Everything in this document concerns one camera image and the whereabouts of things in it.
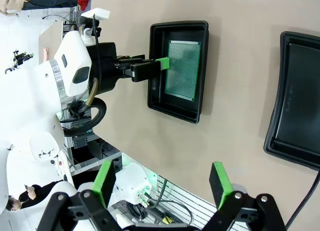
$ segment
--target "black trousers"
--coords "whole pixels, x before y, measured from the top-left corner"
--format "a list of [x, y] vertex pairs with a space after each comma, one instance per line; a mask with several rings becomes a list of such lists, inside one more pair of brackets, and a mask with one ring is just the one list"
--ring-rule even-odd
[[22, 10], [72, 8], [77, 5], [78, 0], [31, 0], [23, 4]]

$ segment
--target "person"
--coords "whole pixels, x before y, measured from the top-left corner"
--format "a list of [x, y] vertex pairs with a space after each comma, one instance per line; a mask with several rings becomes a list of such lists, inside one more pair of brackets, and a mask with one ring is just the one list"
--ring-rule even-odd
[[9, 195], [5, 208], [9, 211], [17, 211], [37, 205], [43, 201], [48, 196], [52, 188], [61, 181], [62, 180], [51, 182], [43, 187], [36, 184], [28, 186], [26, 191], [21, 193], [18, 199]]
[[73, 8], [77, 5], [78, 0], [0, 0], [0, 14], [19, 16], [21, 10]]

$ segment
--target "bolt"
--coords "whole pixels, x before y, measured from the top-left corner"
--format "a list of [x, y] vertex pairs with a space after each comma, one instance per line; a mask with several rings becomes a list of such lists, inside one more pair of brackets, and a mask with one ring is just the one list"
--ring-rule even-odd
[[262, 197], [261, 197], [261, 201], [264, 202], [264, 203], [267, 202], [267, 201], [268, 201], [268, 197], [265, 196], [265, 195], [262, 196]]
[[85, 198], [88, 198], [90, 196], [90, 193], [89, 192], [85, 192], [84, 194], [83, 194], [83, 197], [85, 197]]
[[241, 195], [241, 193], [237, 192], [237, 193], [234, 195], [234, 197], [235, 197], [237, 200], [239, 200], [239, 199], [241, 199], [242, 195]]

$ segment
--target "black tray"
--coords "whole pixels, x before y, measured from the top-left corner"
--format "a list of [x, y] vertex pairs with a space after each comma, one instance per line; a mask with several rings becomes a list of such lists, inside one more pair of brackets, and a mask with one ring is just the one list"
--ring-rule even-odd
[[268, 154], [320, 168], [320, 37], [283, 32], [277, 96], [264, 142]]
[[149, 79], [148, 100], [150, 109], [171, 115], [193, 124], [199, 122], [204, 95], [209, 25], [206, 21], [179, 21], [153, 24], [150, 28], [150, 59], [168, 56], [169, 41], [201, 42], [200, 59], [194, 101], [165, 93], [167, 71], [160, 77]]

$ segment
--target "empty black tray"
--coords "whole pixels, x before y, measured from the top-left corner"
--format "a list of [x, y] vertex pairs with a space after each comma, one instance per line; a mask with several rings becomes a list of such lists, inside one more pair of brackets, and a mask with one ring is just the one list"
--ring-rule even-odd
[[166, 22], [151, 26], [150, 59], [167, 57], [170, 41], [201, 42], [201, 47], [194, 100], [186, 100], [165, 93], [167, 71], [163, 70], [160, 77], [148, 81], [147, 104], [150, 109], [193, 124], [199, 122], [206, 76], [208, 28], [206, 21]]
[[320, 168], [320, 38], [297, 32], [280, 37], [277, 96], [264, 150]]

